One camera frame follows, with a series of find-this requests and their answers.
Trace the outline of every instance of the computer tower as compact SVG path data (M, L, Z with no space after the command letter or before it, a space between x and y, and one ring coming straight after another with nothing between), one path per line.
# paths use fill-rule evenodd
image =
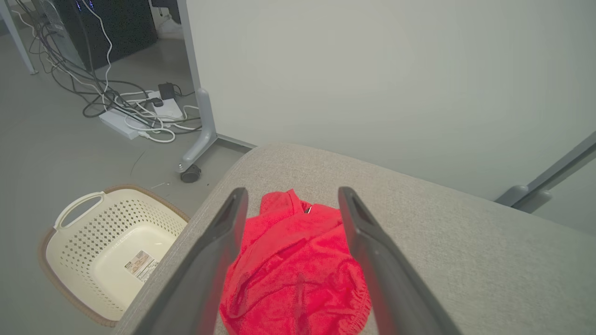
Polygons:
M104 23L105 32L113 44L110 61L119 60L157 41L151 8L146 0L39 0L36 7L39 6L38 10L45 13L50 36L59 52L78 66L87 70L105 66L110 47L99 19L85 7L83 1ZM87 31L92 66L78 15Z

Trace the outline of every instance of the gray metal bar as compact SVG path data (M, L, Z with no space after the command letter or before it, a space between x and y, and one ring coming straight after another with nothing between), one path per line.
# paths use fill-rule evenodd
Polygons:
M188 16L187 0L178 0L178 11L180 12L180 22L182 23L182 33L184 35L184 44L186 45L188 65L193 78L196 98L198 103L198 112L201 115L203 129L201 135L195 144L182 156L180 162L176 165L177 172L186 171L218 138L215 131L215 121L213 120L213 111L209 93L201 87L201 81L198 75L197 57L194 53L193 36L190 29L190 17Z
M218 134L218 138L223 139L225 141L234 143L234 144L238 144L238 145L242 145L243 147L247 147L247 148L251 148L254 149L257 146L248 142L244 142L244 141L240 141L239 139L235 139L235 138L231 138L229 136L226 135L222 135L222 134Z
M536 196L536 193L552 189L594 158L596 158L596 132L593 132L530 184L511 187L495 202L513 208L524 206L523 203Z
M532 192L537 188L545 188L549 185L550 188L557 185L565 178L556 182L558 177L564 172L564 170L569 170L570 168L574 168L574 172L579 170L584 165L588 164L590 160L585 161L585 156L589 156L596 146L596 132L593 132L590 136L588 136L585 140L583 140L580 144L578 144L573 150L568 152L563 158L558 160L554 163L551 167L549 167L544 173L539 175L536 179L534 179L530 184L527 185L528 191Z
M0 14L2 14L2 18L4 22L6 22L6 26L10 31L10 35L13 37L14 43L17 45L18 53L21 54L21 58L25 63L25 66L29 70L31 75L37 73L33 64L31 63L31 59L29 58L29 54L27 53L27 49L23 45L23 41L21 40L21 36L18 34L17 26L14 24L13 16L10 14L10 9L8 6L7 0L0 0Z
M513 208L521 210L522 212L533 213L536 209L539 209L551 199L552 194L549 190L540 190L532 193L531 196L520 200L520 202L516 203Z
M496 199L495 203L500 203L504 206L511 207L526 194L528 194L527 186L515 185L507 190L507 192L503 193L503 195L498 199Z

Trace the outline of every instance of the metal table leg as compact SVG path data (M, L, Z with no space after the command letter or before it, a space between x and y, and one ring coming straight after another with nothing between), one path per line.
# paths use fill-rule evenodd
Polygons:
M193 163L201 156L218 138L215 131L215 121L213 120L213 112L211 109L211 101L209 100L209 93L201 87L201 82L198 77L197 58L194 54L193 36L190 30L190 18L188 16L187 0L178 0L178 11L180 12L180 21L182 23L182 32L184 34L184 44L187 49L188 65L190 66L191 76L193 77L193 85L196 89L196 97L198 102L198 111L201 115L201 123L203 129L197 142L182 156L180 162L176 164L175 170L177 172L185 172Z
M203 129L197 142L182 156L180 163L178 163L176 171L180 173L186 171L218 138L215 132L215 122L213 121L209 93L200 88L197 90L196 95Z
M4 22L6 22L6 26L10 31L10 35L13 37L14 43L17 45L18 52L21 54L21 58L23 59L25 66L27 66L27 69L29 69L29 73L34 75L37 73L37 71L33 67L31 59L29 59L29 54L23 45L21 36L18 35L17 26L14 25L13 16L10 14L7 0L0 0L0 14L2 14Z

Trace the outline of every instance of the red cloth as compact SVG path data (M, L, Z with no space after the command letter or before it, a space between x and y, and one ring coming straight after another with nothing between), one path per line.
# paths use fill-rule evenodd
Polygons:
M370 309L339 210L294 190L265 195L226 275L219 312L230 335L358 334Z

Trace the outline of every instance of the power strip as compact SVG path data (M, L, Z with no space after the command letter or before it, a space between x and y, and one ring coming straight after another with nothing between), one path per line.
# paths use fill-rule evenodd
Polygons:
M162 96L159 94L159 91L157 92L151 92L148 94L149 98L162 98ZM155 105L153 105L153 110L157 113L157 115L163 115L163 116L170 116L170 117L175 117L177 119L182 119L182 110L180 110L180 107L178 106L178 103L176 102L176 100L174 99L168 99L168 100L162 100L163 101L163 106L161 107L157 107ZM171 123L164 123L163 124L164 127L171 127L172 124Z
M159 94L159 91L148 93L148 96L149 98L162 98L162 96ZM153 110L156 112L157 115L160 116L169 116L175 117L177 119L182 119L182 111L180 110L180 107L178 107L178 103L176 103L176 100L174 99L163 100L163 106L153 106ZM114 109L108 109L106 113L100 115L100 119L103 123L105 123L110 128L114 129L115 131L119 132L124 137L128 139L133 139L139 136L139 132L137 130L129 128L129 126L127 126L124 123L124 118L124 114ZM128 118L127 122L131 126L136 128L149 128L147 125L144 125L131 117ZM172 126L172 124L164 123L163 126L169 128Z
M139 131L129 128L124 123L124 118L124 114L114 109L108 109L107 112L100 115L100 119L103 123L105 123L110 128L114 129L115 131L119 132L120 134L124 135L124 137L128 139L133 139L137 137L139 135ZM131 117L128 118L127 122L128 124L136 128L149 128Z

